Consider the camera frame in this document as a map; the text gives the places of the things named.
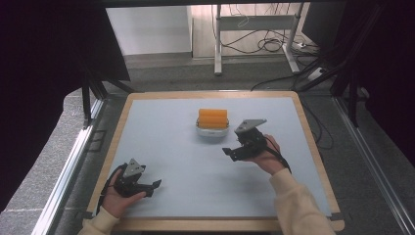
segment beige sleeve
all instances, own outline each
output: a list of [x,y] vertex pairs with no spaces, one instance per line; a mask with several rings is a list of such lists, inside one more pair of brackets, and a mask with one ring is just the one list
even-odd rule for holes
[[314,197],[287,169],[274,174],[270,182],[277,195],[274,205],[284,235],[335,234]]
[[83,220],[83,228],[78,235],[107,235],[111,233],[114,225],[119,222],[119,218],[112,216],[103,207],[100,212],[92,219]]

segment human hand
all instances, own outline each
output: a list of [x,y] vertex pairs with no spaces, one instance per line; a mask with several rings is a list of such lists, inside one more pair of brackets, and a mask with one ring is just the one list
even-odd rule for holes
[[[280,146],[275,141],[272,135],[263,135],[266,138],[266,145],[268,148],[280,152]],[[284,169],[284,166],[277,160],[277,158],[269,153],[268,151],[264,150],[259,155],[246,159],[247,162],[256,163],[261,169],[266,171],[267,173],[274,175],[276,172]]]
[[129,206],[146,197],[146,192],[135,194],[129,198],[123,198],[119,195],[114,188],[114,184],[120,174],[121,169],[117,170],[111,179],[110,186],[107,189],[107,194],[105,195],[103,202],[103,208],[112,216],[117,218],[121,218]]

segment white wall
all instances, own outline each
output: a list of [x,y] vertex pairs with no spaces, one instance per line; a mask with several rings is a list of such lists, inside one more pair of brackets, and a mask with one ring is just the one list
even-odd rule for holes
[[192,50],[189,9],[110,8],[107,14],[122,55],[179,53]]

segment metal frame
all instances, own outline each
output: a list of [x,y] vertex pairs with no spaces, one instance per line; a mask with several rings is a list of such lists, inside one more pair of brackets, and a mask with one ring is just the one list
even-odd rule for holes
[[293,57],[291,51],[294,37],[296,36],[297,27],[299,26],[301,11],[304,3],[300,3],[300,7],[295,15],[284,16],[255,16],[250,18],[250,23],[247,23],[243,27],[238,27],[238,23],[245,17],[221,17],[220,10],[221,5],[217,5],[216,8],[216,45],[214,52],[214,74],[222,74],[222,44],[220,42],[221,31],[236,31],[236,30],[268,30],[268,29],[287,29],[290,31],[290,37],[286,44],[284,44],[283,50],[293,73],[300,72],[299,66]]
[[355,142],[363,160],[366,162],[370,172],[372,173],[375,182],[377,183],[382,195],[385,198],[385,201],[389,205],[393,216],[395,217],[397,223],[400,226],[403,234],[411,235],[415,234],[415,226],[412,221],[409,213],[399,199],[399,196],[394,191],[391,183],[388,181],[384,171],[376,160],[376,156],[373,154],[372,150],[366,143],[362,133],[359,128],[354,126],[354,123],[348,118],[347,107],[343,102],[342,98],[334,98],[337,105],[338,111],[342,116],[343,121],[346,124],[346,127]]
[[58,178],[57,183],[55,184],[54,189],[52,190],[51,195],[45,205],[45,208],[42,211],[42,214],[39,216],[39,219],[34,226],[32,235],[47,234],[53,219],[55,218],[56,211],[64,197],[69,182],[73,176],[74,170],[79,162],[79,159],[83,153],[85,145],[91,135],[92,129],[95,127],[96,117],[103,107],[104,101],[97,100],[95,101],[92,107],[92,121],[90,125],[86,128],[81,129],[78,137],[76,138],[75,144],[70,151],[69,158],[65,163],[65,166],[61,172],[61,175]]

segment black curtain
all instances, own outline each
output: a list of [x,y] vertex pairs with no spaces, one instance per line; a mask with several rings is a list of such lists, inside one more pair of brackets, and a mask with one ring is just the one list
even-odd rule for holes
[[82,68],[129,79],[106,10],[66,3],[0,3],[1,211],[47,143],[65,97],[81,87]]
[[368,111],[415,165],[415,18],[409,1],[388,1],[357,58]]

